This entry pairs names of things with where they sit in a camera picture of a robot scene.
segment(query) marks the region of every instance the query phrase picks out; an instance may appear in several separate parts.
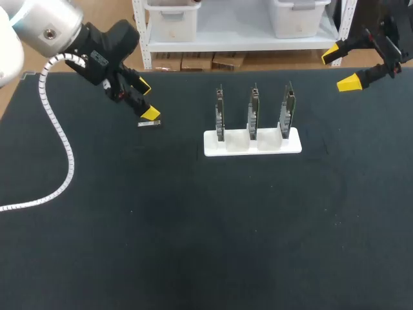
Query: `plastic container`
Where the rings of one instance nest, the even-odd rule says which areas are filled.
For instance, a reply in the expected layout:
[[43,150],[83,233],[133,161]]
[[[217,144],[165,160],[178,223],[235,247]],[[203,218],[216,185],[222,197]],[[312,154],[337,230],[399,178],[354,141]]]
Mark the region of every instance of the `plastic container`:
[[276,37],[292,39],[317,34],[325,6],[331,0],[269,0]]
[[151,38],[157,42],[195,41],[199,8],[201,3],[191,0],[146,2],[145,9],[152,21]]

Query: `white stand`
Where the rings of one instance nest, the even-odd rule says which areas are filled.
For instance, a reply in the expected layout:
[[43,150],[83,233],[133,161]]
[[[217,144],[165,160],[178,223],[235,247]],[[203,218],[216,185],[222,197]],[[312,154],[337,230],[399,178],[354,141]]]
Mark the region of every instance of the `white stand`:
[[216,130],[204,133],[205,156],[242,156],[265,154],[294,154],[303,150],[298,130],[291,128],[290,138],[283,139],[281,129],[258,129],[257,140],[251,141],[247,129],[225,131],[225,141],[219,142]]

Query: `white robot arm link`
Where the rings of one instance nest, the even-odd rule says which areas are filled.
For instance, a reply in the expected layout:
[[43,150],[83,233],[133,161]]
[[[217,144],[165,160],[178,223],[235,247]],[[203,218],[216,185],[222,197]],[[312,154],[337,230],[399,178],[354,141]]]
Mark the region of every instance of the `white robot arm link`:
[[82,10],[67,0],[0,0],[0,88],[23,67],[19,38],[52,57],[70,46],[82,21]]

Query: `black mat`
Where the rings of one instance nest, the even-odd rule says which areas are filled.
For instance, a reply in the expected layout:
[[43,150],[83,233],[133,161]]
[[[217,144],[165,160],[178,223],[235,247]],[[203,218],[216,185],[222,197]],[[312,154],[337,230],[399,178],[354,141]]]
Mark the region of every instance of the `black mat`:
[[[0,213],[0,309],[412,309],[413,72],[338,94],[353,71],[147,74],[157,130],[51,76],[76,175]],[[228,129],[255,82],[269,127],[290,79],[302,154],[204,157],[221,83]],[[50,194],[66,169],[27,77],[0,122],[0,205]]]

